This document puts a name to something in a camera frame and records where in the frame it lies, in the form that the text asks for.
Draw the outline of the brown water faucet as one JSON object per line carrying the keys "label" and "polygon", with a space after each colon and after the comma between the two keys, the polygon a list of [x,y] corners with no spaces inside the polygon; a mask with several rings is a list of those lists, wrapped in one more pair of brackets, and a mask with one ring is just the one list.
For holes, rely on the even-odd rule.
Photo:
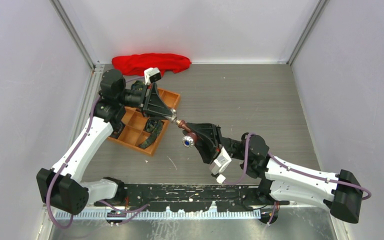
{"label": "brown water faucet", "polygon": [[187,123],[184,120],[177,119],[175,124],[186,132],[182,137],[182,144],[187,148],[194,147],[198,140],[198,136],[187,126]]}

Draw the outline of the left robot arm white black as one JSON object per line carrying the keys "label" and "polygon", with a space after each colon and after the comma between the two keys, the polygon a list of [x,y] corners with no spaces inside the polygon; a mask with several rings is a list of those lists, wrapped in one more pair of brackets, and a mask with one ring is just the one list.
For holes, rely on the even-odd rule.
{"label": "left robot arm white black", "polygon": [[156,82],[162,78],[157,67],[144,70],[144,86],[126,87],[126,80],[117,69],[103,73],[97,100],[77,139],[51,168],[41,168],[36,175],[39,193],[48,212],[52,208],[73,216],[85,206],[104,200],[121,206],[126,200],[124,182],[105,177],[83,182],[84,172],[97,150],[108,137],[119,137],[125,124],[127,108],[137,108],[144,117],[166,120],[175,116],[159,95]]}

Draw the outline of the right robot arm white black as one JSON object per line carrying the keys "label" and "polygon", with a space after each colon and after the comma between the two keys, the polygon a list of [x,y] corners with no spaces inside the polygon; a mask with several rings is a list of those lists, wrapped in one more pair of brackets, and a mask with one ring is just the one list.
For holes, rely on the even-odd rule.
{"label": "right robot arm white black", "polygon": [[290,163],[270,153],[256,133],[246,132],[235,140],[224,137],[220,126],[212,123],[185,123],[182,129],[183,145],[197,149],[217,183],[237,185],[245,176],[260,179],[255,197],[263,205],[278,208],[298,202],[357,224],[362,202],[371,196],[352,172],[323,172]]}

